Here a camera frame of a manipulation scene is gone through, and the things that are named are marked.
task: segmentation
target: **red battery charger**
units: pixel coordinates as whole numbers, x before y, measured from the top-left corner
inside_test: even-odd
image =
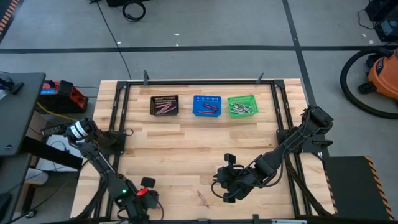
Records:
[[[54,113],[84,113],[87,109],[88,98],[77,90],[72,83],[65,80],[46,80],[40,92],[38,102],[46,109]],[[45,114],[39,106],[39,113]]]

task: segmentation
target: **wooden table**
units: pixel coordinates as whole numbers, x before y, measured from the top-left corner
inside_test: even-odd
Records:
[[[93,119],[102,130],[109,128],[117,81],[102,81]],[[285,80],[290,110],[295,125],[301,123],[301,113],[307,107],[299,79]],[[253,94],[259,113],[252,117],[232,119],[227,97]],[[155,117],[149,114],[152,96],[179,95],[177,116]],[[223,99],[218,118],[196,117],[192,114],[194,95],[218,95]],[[278,91],[282,106],[282,97]],[[269,85],[162,85],[134,86],[130,89],[125,128],[134,130],[127,137],[126,152],[120,159],[119,172],[139,185],[143,176],[156,179],[155,190],[164,206],[164,220],[293,218],[287,174],[279,184],[266,189],[254,189],[244,200],[224,203],[211,190],[212,175],[225,166],[224,153],[232,153],[237,163],[247,165],[258,155],[277,146],[277,121]],[[333,204],[322,162],[311,154],[301,154],[307,186],[329,212]],[[80,173],[71,217],[78,215],[97,190],[99,175],[87,164]],[[300,210],[304,211],[298,187]],[[199,190],[210,204],[207,208],[197,194]],[[221,187],[216,192],[224,192]],[[101,215],[104,215],[103,200]],[[113,219],[117,206],[113,206]],[[160,219],[161,211],[149,210],[150,219]]]

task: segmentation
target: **black metal frame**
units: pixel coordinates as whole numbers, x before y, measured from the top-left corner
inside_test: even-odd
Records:
[[[116,92],[115,92],[114,102],[113,102],[113,108],[112,108],[112,114],[111,114],[111,121],[109,124],[109,130],[110,131],[114,130],[114,125],[116,122],[116,114],[118,112],[118,104],[119,104],[119,99],[120,99],[120,94],[121,94],[122,89],[125,89],[125,92],[124,92],[120,125],[119,125],[119,130],[118,130],[121,132],[124,131],[124,123],[126,121],[126,111],[127,111],[127,107],[128,107],[130,87],[132,87],[132,86],[136,86],[136,85],[252,85],[252,84],[259,84],[259,85],[265,84],[265,85],[271,86],[272,99],[274,101],[275,114],[276,114],[277,123],[278,123],[277,132],[285,131],[284,125],[283,125],[283,120],[282,120],[282,115],[280,112],[278,96],[277,96],[277,88],[280,88],[280,92],[282,95],[282,101],[283,101],[284,109],[285,109],[285,114],[286,114],[286,118],[287,118],[287,123],[288,123],[288,127],[290,129],[293,126],[293,121],[292,121],[292,117],[291,117],[291,113],[290,113],[289,102],[287,100],[287,93],[286,93],[285,84],[284,84],[283,80],[255,80],[255,79],[250,79],[250,80],[147,80],[147,79],[145,79],[144,81],[118,81],[117,82]],[[298,170],[298,174],[299,174],[300,178],[303,180],[303,182],[305,183],[300,156],[298,154],[295,154],[294,157],[295,157],[295,163],[296,163],[296,167]],[[120,155],[116,155],[113,160],[112,165],[116,171],[119,168],[119,159],[120,159]],[[288,169],[294,169],[289,157],[287,157],[285,159],[285,163],[286,163],[286,166]],[[289,173],[288,173],[288,179],[289,179],[289,189],[290,189],[290,194],[291,194],[291,198],[292,198],[292,206],[293,206],[293,210],[294,210],[294,215],[295,215],[295,217],[297,217],[300,215],[299,201],[297,199],[297,192],[296,192],[294,181],[291,178],[291,176],[289,175]],[[304,194],[303,194],[303,199],[304,199],[304,205],[305,205],[305,214],[312,215],[310,204],[309,204],[308,200],[306,199],[306,197],[304,196]],[[111,220],[113,200],[110,197],[108,197],[105,217],[100,217],[101,203],[102,203],[102,200],[99,202],[99,204],[95,208],[94,218],[105,218],[106,220]],[[254,221],[255,221],[255,223],[269,223],[270,219],[258,219],[258,215],[254,214],[252,220],[212,220],[211,222],[212,223],[253,223]],[[163,220],[163,221],[155,221],[154,220],[154,221],[150,221],[150,223],[200,223],[200,220]]]

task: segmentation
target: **small tool on table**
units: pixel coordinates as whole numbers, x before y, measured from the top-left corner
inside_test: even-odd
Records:
[[[205,103],[203,106],[204,106],[205,108],[208,108],[208,109],[211,109],[211,110],[208,110],[208,111],[197,111],[197,113],[201,113],[201,114],[214,114],[214,113],[216,113],[216,112],[218,111],[218,107],[213,106],[213,105],[210,105],[210,104],[208,104],[208,103]]]
[[[200,193],[200,191],[197,190],[197,192],[198,192],[198,195],[199,195],[200,199],[203,201],[203,203],[206,205],[206,207],[207,207],[207,208],[210,208],[209,203],[207,203],[206,199],[205,199],[204,196]]]

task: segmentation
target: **plastic basket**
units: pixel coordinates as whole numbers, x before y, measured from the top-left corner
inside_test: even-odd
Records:
[[[211,108],[207,108],[204,104],[209,104],[211,106],[215,106],[218,108],[215,113],[199,113],[199,111],[214,111]],[[196,116],[212,116],[218,117],[221,115],[221,97],[220,96],[201,96],[195,95],[193,96],[193,108],[192,113]]]
[[[246,114],[234,113],[232,109],[233,109],[235,103],[241,103],[243,105],[250,106],[251,113],[246,113]],[[254,97],[254,95],[229,97],[228,98],[228,108],[229,108],[229,113],[230,113],[231,117],[233,117],[233,118],[253,116],[259,112],[259,109],[258,109],[257,103],[256,103],[256,98]]]
[[[174,106],[176,107],[175,109],[167,112],[167,113],[161,113],[158,114],[158,112],[162,109],[161,107],[156,108],[157,103],[168,103],[171,102],[171,108]],[[172,116],[172,115],[177,115],[178,114],[178,96],[153,96],[150,98],[150,114],[154,116]]]

